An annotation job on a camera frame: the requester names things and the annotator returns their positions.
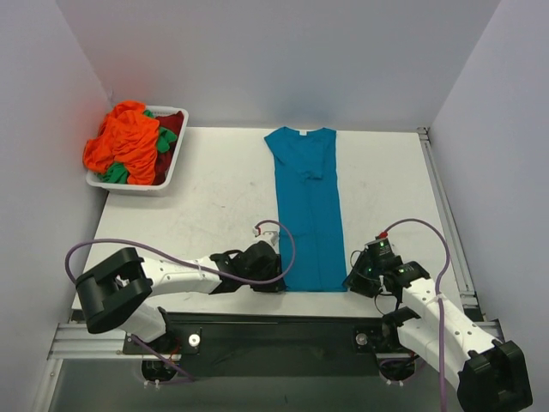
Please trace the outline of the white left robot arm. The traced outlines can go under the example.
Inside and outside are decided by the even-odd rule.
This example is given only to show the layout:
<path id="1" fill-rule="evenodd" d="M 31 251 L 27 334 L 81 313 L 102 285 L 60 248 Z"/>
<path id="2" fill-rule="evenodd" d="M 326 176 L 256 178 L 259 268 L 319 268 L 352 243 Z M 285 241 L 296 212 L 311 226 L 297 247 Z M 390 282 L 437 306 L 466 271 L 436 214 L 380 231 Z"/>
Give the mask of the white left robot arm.
<path id="1" fill-rule="evenodd" d="M 246 250 L 229 250 L 176 263 L 167 257 L 142 257 L 125 247 L 75 279 L 87 331 L 102 334 L 120 329 L 137 336 L 156 354 L 173 343 L 167 313 L 146 300 L 153 296 L 198 293 L 229 294 L 242 286 L 262 293 L 287 289 L 281 256 L 270 241 Z"/>

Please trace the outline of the blue t shirt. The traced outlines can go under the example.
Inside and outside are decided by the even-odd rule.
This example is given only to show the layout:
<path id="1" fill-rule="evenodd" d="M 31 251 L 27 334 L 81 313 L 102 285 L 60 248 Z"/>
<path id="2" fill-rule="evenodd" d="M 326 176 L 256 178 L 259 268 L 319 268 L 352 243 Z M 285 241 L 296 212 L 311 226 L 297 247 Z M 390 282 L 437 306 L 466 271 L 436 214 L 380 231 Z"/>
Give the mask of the blue t shirt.
<path id="1" fill-rule="evenodd" d="M 342 292 L 346 254 L 336 173 L 336 131 L 281 127 L 265 137 L 274 159 L 279 249 L 290 292 Z"/>

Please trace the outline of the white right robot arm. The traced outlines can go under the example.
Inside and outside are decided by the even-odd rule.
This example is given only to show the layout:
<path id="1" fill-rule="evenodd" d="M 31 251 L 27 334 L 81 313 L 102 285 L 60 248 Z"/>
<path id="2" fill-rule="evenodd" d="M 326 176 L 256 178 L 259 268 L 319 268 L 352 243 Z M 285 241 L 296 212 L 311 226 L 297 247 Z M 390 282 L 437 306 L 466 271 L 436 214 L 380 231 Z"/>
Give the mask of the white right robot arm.
<path id="1" fill-rule="evenodd" d="M 465 411 L 521 411 L 532 405 L 522 350 L 480 328 L 436 290 L 420 264 L 403 262 L 388 239 L 365 245 L 344 284 L 369 298 L 387 294 L 398 304 L 358 345 L 375 354 L 417 355 L 443 375 Z"/>

